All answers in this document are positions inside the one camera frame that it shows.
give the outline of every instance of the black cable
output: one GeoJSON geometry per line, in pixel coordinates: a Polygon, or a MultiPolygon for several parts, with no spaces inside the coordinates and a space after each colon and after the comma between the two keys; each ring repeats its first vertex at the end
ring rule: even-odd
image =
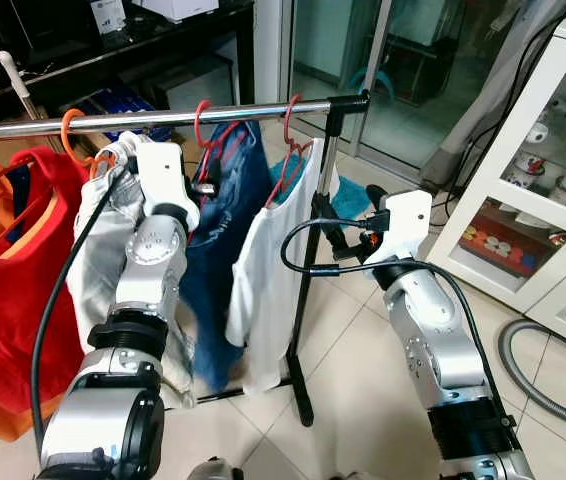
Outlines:
{"type": "Polygon", "coordinates": [[[552,33],[550,33],[547,38],[545,39],[543,46],[539,49],[539,51],[537,52],[536,57],[534,58],[534,60],[530,63],[530,68],[528,68],[528,71],[525,75],[525,79],[523,81],[523,84],[521,86],[521,89],[519,91],[519,95],[520,92],[523,91],[523,87],[525,86],[525,84],[527,83],[527,81],[529,80],[529,77],[532,75],[532,72],[534,71],[534,67],[536,66],[536,62],[538,61],[538,59],[540,58],[541,54],[543,53],[543,51],[545,50],[545,47],[547,46],[547,44],[550,42],[550,40],[552,39],[552,36],[554,35],[554,30],[556,30],[556,28],[559,26],[559,24],[563,21],[566,20],[566,11],[564,13],[562,13],[561,15],[559,15],[558,17],[556,17],[554,20],[550,20],[548,23],[546,23],[543,27],[541,27],[539,29],[539,31],[537,31],[534,36],[530,39],[530,41],[527,43],[525,50],[523,50],[523,55],[521,55],[521,59],[519,60],[519,64],[516,68],[516,74],[514,75],[514,82],[512,84],[512,88],[510,89],[510,93],[508,95],[508,100],[505,104],[505,110],[503,111],[502,115],[501,115],[501,120],[500,122],[503,123],[503,121],[505,120],[505,118],[510,114],[510,112],[512,111],[512,108],[514,107],[514,104],[516,103],[516,100],[518,100],[518,97],[516,99],[514,99],[514,92],[516,91],[516,82],[518,81],[518,77],[521,74],[522,68],[523,68],[523,63],[525,60],[525,57],[527,56],[528,50],[532,47],[532,45],[534,44],[534,42],[537,40],[538,37],[540,37],[543,32],[545,30],[547,30],[550,27],[554,27],[552,30],[552,33]]]}
{"type": "MultiPolygon", "coordinates": [[[[290,241],[292,240],[292,238],[294,238],[294,236],[298,232],[300,232],[301,230],[303,230],[305,228],[310,228],[314,225],[322,225],[322,224],[354,225],[354,226],[360,227],[361,224],[363,224],[363,223],[365,223],[365,221],[346,220],[346,219],[340,219],[340,218],[315,218],[315,219],[303,222],[303,223],[297,225],[296,227],[294,227],[283,239],[283,243],[281,244],[281,260],[283,261],[283,264],[286,267],[290,268],[291,270],[294,270],[295,272],[307,274],[307,275],[310,275],[310,276],[326,276],[326,275],[338,276],[338,275],[343,274],[343,273],[360,272],[362,270],[370,270],[370,269],[374,269],[374,268],[378,268],[378,267],[389,267],[389,266],[415,267],[415,268],[418,268],[418,269],[425,269],[425,270],[429,270],[432,273],[439,274],[450,285],[450,287],[454,291],[455,295],[457,296],[459,302],[461,303],[461,307],[463,308],[463,312],[465,313],[465,318],[466,318],[467,323],[470,327],[470,333],[472,335],[472,340],[474,341],[474,344],[475,344],[476,349],[479,353],[479,356],[481,357],[481,362],[483,364],[483,370],[485,372],[485,378],[487,379],[487,382],[490,386],[490,389],[492,390],[492,398],[493,398],[494,404],[497,408],[497,412],[502,417],[506,417],[507,414],[505,412],[505,407],[503,406],[503,401],[501,400],[501,396],[499,395],[499,392],[496,388],[496,382],[495,382],[494,376],[492,374],[492,369],[490,368],[490,365],[489,365],[489,362],[488,362],[488,359],[487,359],[487,354],[485,353],[483,343],[481,342],[481,337],[479,335],[479,331],[478,331],[478,328],[476,326],[476,321],[474,320],[474,316],[472,315],[472,310],[470,308],[470,305],[469,305],[467,299],[465,298],[465,295],[463,294],[461,287],[456,282],[456,280],[454,280],[454,277],[452,277],[452,275],[450,275],[447,272],[447,270],[445,270],[445,269],[443,269],[443,268],[441,268],[437,265],[434,265],[432,263],[421,262],[419,260],[414,260],[414,259],[385,260],[385,261],[382,261],[382,262],[374,262],[374,263],[368,263],[368,264],[363,264],[363,265],[354,265],[352,267],[339,267],[338,264],[333,264],[337,268],[331,267],[329,265],[318,265],[316,268],[312,268],[312,267],[306,268],[306,267],[303,267],[303,266],[300,266],[300,265],[293,264],[287,258],[287,247],[288,247],[290,241]]],[[[514,448],[521,448],[518,440],[516,439],[516,435],[514,435],[514,432],[513,432],[512,429],[508,429],[508,436],[510,437],[510,441],[512,442],[512,445],[514,446],[514,448]]]]}
{"type": "Polygon", "coordinates": [[[90,233],[90,230],[96,223],[96,220],[103,211],[103,208],[105,208],[106,203],[110,199],[114,188],[119,183],[119,180],[122,178],[122,176],[123,174],[120,173],[112,179],[112,183],[94,209],[92,216],[90,216],[89,220],[85,224],[85,228],[83,228],[83,231],[74,242],[74,245],[72,245],[70,254],[63,264],[63,267],[61,268],[56,281],[54,282],[54,287],[52,288],[50,298],[45,305],[45,309],[43,310],[43,315],[41,315],[41,321],[39,322],[38,330],[36,332],[36,338],[34,340],[34,349],[32,351],[32,367],[30,370],[30,403],[32,408],[32,420],[34,422],[34,438],[36,440],[36,449],[38,451],[39,458],[41,456],[41,448],[43,446],[43,436],[45,435],[45,426],[43,425],[43,416],[41,415],[41,403],[39,395],[39,363],[41,360],[41,350],[43,349],[45,332],[47,331],[48,324],[50,323],[50,318],[52,316],[52,311],[54,310],[56,300],[59,296],[59,293],[61,292],[61,289],[63,288],[63,285],[65,284],[65,278],[67,277],[67,273],[70,270],[70,266],[74,262],[74,259],[81,249],[81,246],[85,242],[87,235],[90,233]]]}
{"type": "MultiPolygon", "coordinates": [[[[451,185],[450,185],[450,188],[448,189],[447,197],[445,198],[444,201],[439,202],[439,203],[435,203],[434,205],[432,205],[432,208],[437,208],[437,207],[440,207],[441,205],[445,205],[445,214],[447,215],[447,218],[450,218],[450,216],[451,216],[450,212],[448,210],[449,203],[452,200],[456,200],[458,198],[457,195],[452,194],[452,190],[454,189],[454,186],[456,185],[456,182],[458,181],[458,179],[461,177],[461,173],[463,173],[463,167],[465,167],[466,162],[469,160],[470,154],[472,153],[472,150],[474,150],[474,147],[476,147],[478,141],[485,134],[489,133],[491,130],[494,130],[496,127],[498,127],[498,123],[492,125],[491,127],[486,128],[481,133],[479,133],[474,140],[472,140],[472,142],[469,144],[468,148],[463,153],[463,156],[461,157],[461,160],[459,161],[456,169],[454,170],[453,176],[450,178],[451,185]]],[[[464,190],[467,187],[467,184],[469,183],[469,179],[472,178],[472,175],[474,175],[474,172],[478,168],[479,163],[480,162],[477,161],[474,164],[474,166],[472,167],[472,170],[470,170],[470,174],[468,175],[465,182],[461,186],[461,190],[464,190]]],[[[430,226],[431,227],[444,227],[445,223],[432,223],[432,222],[430,222],[430,226]]]]}

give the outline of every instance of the jeans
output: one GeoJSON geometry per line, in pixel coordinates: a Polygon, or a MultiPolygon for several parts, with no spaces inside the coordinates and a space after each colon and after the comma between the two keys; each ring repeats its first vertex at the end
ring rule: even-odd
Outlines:
{"type": "MultiPolygon", "coordinates": [[[[212,140],[228,127],[219,125],[212,140]]],[[[229,370],[243,351],[225,339],[232,264],[273,185],[258,123],[241,123],[227,137],[218,160],[214,153],[208,172],[219,184],[218,196],[204,198],[199,205],[201,221],[186,251],[180,291],[198,322],[194,371],[217,392],[228,383],[229,370]]]]}

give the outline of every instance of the white box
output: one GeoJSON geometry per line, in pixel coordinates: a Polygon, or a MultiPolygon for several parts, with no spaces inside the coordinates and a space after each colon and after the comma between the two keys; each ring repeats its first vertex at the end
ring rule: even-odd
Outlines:
{"type": "Polygon", "coordinates": [[[121,0],[96,0],[90,5],[101,35],[120,30],[125,26],[125,10],[121,0]]]}
{"type": "Polygon", "coordinates": [[[174,22],[219,8],[219,0],[132,0],[132,3],[174,22]]]}

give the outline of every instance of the vacuum hose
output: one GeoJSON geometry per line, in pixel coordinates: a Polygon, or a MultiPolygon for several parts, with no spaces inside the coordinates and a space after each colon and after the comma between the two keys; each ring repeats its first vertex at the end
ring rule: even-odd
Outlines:
{"type": "Polygon", "coordinates": [[[506,325],[506,327],[501,331],[499,335],[499,355],[501,356],[505,370],[507,370],[507,372],[510,374],[512,380],[514,380],[514,383],[516,383],[527,395],[529,395],[532,400],[534,400],[545,410],[566,421],[566,408],[539,392],[534,387],[534,385],[532,385],[532,383],[530,383],[530,381],[521,373],[521,370],[516,364],[516,360],[514,360],[514,356],[512,355],[512,338],[514,338],[514,335],[517,332],[526,329],[538,330],[539,332],[548,333],[566,344],[565,337],[554,333],[548,328],[545,328],[543,325],[540,325],[532,320],[515,320],[514,322],[506,325]]]}

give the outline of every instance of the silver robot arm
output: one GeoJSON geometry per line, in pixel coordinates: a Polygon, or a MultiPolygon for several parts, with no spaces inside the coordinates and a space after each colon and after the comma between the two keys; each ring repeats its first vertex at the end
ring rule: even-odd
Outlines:
{"type": "Polygon", "coordinates": [[[141,143],[136,155],[146,217],[127,243],[107,321],[90,332],[95,350],[49,422],[38,478],[147,479],[160,463],[160,360],[199,211],[178,145],[141,143]]]}
{"type": "MultiPolygon", "coordinates": [[[[421,191],[381,198],[377,209],[389,210],[389,230],[365,263],[415,256],[428,234],[431,202],[421,191]]],[[[434,274],[379,267],[373,275],[439,445],[440,478],[533,479],[514,421],[497,406],[481,356],[462,328],[462,312],[434,274]]]]}

